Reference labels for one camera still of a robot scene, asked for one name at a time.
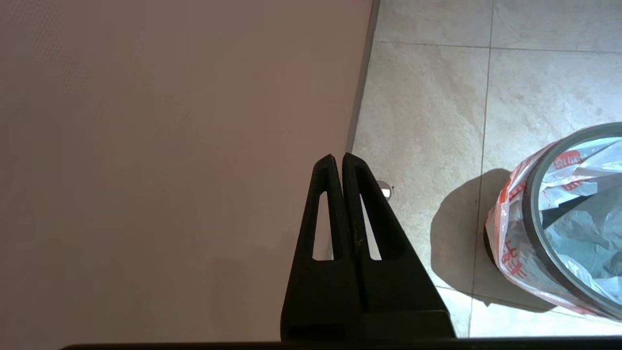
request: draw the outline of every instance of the beige floor tile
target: beige floor tile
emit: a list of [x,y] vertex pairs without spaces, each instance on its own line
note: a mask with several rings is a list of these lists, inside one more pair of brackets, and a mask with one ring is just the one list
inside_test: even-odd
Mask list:
[[490,44],[492,0],[382,0],[374,40]]
[[354,153],[438,286],[471,292],[488,49],[375,42]]
[[458,338],[468,337],[468,323],[471,318],[471,297],[459,291],[438,288],[440,297],[452,317],[453,330]]
[[470,336],[588,336],[619,335],[622,324],[565,315],[540,313],[493,301],[473,300]]
[[622,2],[497,0],[493,47],[622,52]]
[[580,128],[622,121],[621,87],[620,54],[492,50],[474,294],[552,307],[496,270],[484,250],[483,223],[524,158]]

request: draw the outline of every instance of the plastic bag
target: plastic bag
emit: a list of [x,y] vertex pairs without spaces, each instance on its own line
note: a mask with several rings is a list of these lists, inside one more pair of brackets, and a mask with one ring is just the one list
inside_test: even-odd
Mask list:
[[[555,280],[537,257],[525,230],[522,201],[527,176],[556,144],[551,143],[525,159],[512,172],[497,203],[489,211],[486,231],[494,260],[510,282],[533,295],[581,314],[612,318]],[[554,241],[552,246],[558,257],[577,278],[618,303],[622,302],[622,200],[620,203],[613,201],[606,209],[590,207],[590,201],[594,204],[601,196],[622,197],[618,196],[622,191],[617,189],[622,185],[621,154],[622,138],[602,138],[573,146],[550,165],[539,191],[541,219],[542,210],[557,208],[580,196],[592,196],[557,219],[545,234]],[[597,222],[590,210],[591,214],[598,211],[597,214],[606,220]],[[590,260],[595,247],[600,249],[596,254],[599,259]]]

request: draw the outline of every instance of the tile floor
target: tile floor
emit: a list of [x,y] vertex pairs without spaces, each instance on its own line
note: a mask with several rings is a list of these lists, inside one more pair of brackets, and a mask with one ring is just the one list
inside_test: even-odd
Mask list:
[[506,281],[482,229],[509,172],[588,125],[622,121],[622,1],[382,0],[354,153],[461,337],[622,334]]

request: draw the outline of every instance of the trash can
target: trash can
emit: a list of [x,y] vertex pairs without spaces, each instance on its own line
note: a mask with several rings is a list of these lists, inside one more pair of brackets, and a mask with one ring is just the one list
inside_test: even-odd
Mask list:
[[488,212],[484,235],[513,284],[622,321],[622,123],[585,128],[525,159]]

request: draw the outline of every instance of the white plastic bag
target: white plastic bag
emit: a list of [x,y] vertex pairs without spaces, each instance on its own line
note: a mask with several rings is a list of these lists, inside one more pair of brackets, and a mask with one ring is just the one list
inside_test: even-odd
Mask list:
[[[525,159],[512,172],[499,194],[497,203],[489,211],[486,231],[494,260],[501,273],[509,281],[533,295],[578,313],[611,318],[611,315],[604,314],[585,303],[560,285],[544,268],[544,264],[537,257],[526,234],[522,216],[526,179],[537,161],[556,144],[551,143]],[[557,208],[560,204],[579,196],[594,195],[596,197],[600,193],[617,191],[616,187],[622,186],[621,158],[622,138],[603,138],[571,147],[557,157],[547,170],[539,191],[539,210]],[[576,210],[571,210],[562,216],[551,225],[550,230],[545,231],[545,234],[554,235],[557,239],[556,243],[553,243],[554,248],[563,247],[571,253],[558,252],[558,257],[577,278],[601,295],[621,303],[622,267],[609,274],[601,273],[601,270],[608,271],[602,268],[607,263],[622,264],[622,254],[619,253],[622,248],[620,247],[622,227],[620,229],[615,227],[618,221],[622,226],[622,212],[620,212],[622,200],[619,205],[614,203],[608,209],[610,212],[605,213],[611,224],[606,228],[609,230],[610,237],[603,237],[605,221],[597,222],[593,217],[585,215],[585,210],[581,210],[588,208],[588,202],[589,200],[585,201],[577,206]],[[593,230],[584,232],[583,229],[573,229],[580,225],[593,227]],[[581,242],[567,245],[569,240]],[[602,248],[599,250],[602,261],[591,261],[589,258],[577,255],[593,247]],[[583,266],[577,259],[588,266]]]

